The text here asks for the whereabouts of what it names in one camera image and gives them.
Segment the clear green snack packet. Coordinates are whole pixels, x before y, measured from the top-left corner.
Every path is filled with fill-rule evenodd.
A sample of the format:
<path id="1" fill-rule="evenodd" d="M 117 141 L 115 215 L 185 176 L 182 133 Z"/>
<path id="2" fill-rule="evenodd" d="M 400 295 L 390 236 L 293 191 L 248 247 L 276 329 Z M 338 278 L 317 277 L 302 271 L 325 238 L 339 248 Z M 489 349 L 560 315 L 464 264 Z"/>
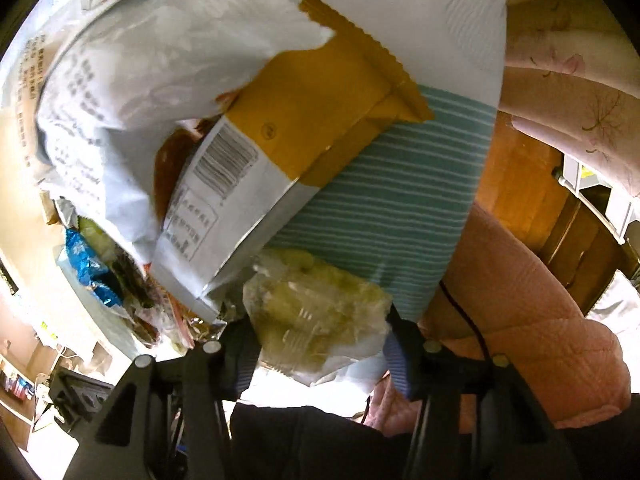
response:
<path id="1" fill-rule="evenodd" d="M 264 249 L 252 268 L 243 302 L 263 366 L 311 386 L 382 350 L 393 298 L 377 284 L 300 249 Z"/>

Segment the orange white snack bag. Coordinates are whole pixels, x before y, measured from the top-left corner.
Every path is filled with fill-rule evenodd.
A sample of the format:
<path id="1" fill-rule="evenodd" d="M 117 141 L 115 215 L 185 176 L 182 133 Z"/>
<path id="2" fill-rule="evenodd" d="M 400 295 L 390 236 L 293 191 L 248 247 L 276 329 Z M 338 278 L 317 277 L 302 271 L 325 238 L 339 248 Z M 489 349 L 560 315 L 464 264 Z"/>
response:
<path id="1" fill-rule="evenodd" d="M 151 264 L 187 309 L 213 321 L 224 292 L 364 148 L 396 122 L 433 118 L 386 47 L 321 0 L 321 48 L 286 51 L 231 100 L 183 167 Z"/>

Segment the pink quilted blanket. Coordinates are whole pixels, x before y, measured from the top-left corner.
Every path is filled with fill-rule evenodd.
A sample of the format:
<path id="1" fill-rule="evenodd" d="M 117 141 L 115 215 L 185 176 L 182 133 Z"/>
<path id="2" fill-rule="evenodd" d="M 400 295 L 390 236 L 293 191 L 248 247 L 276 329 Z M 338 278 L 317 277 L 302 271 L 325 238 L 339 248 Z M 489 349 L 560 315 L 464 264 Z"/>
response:
<path id="1" fill-rule="evenodd" d="M 582 428 L 631 404 L 617 336 L 585 318 L 547 267 L 480 205 L 473 205 L 418 325 L 458 356 L 479 360 L 477 339 L 506 356 L 559 429 Z"/>

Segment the blue foil snack packet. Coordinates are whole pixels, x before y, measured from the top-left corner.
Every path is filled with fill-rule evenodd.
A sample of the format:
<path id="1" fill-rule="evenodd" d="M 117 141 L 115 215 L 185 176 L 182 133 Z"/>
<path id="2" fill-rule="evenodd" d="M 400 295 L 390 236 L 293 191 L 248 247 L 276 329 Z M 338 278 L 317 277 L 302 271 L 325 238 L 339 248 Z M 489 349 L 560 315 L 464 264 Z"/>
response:
<path id="1" fill-rule="evenodd" d="M 107 308 L 124 305 L 124 293 L 118 278 L 78 230 L 66 229 L 65 250 L 82 286 L 89 289 Z"/>

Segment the teal patterned table mat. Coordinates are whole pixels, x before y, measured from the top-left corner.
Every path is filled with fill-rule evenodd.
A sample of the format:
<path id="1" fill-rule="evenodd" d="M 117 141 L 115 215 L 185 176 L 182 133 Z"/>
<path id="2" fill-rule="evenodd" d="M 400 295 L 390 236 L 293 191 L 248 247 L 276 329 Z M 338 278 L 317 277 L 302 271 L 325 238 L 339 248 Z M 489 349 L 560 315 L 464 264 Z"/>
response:
<path id="1" fill-rule="evenodd" d="M 25 176 L 60 195 L 38 155 L 36 107 L 58 49 L 100 1 L 1 0 L 1 99 L 15 110 L 17 156 Z M 302 0 L 292 1 L 300 9 Z M 445 273 L 484 166 L 502 83 L 506 0 L 321 1 L 401 62 L 433 118 L 396 122 L 364 148 L 250 258 L 219 312 L 253 276 L 257 254 L 292 248 L 377 284 L 414 321 Z M 160 234 L 183 167 L 244 87 L 223 94 L 216 115 L 179 122 L 157 152 Z"/>

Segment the cream floral sofa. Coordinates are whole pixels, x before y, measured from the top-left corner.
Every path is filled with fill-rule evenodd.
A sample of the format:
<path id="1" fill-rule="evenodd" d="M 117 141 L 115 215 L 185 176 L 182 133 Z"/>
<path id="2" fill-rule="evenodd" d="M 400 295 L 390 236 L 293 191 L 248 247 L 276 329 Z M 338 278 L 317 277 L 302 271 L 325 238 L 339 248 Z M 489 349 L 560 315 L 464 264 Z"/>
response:
<path id="1" fill-rule="evenodd" d="M 506 0 L 499 110 L 639 196 L 639 0 Z"/>

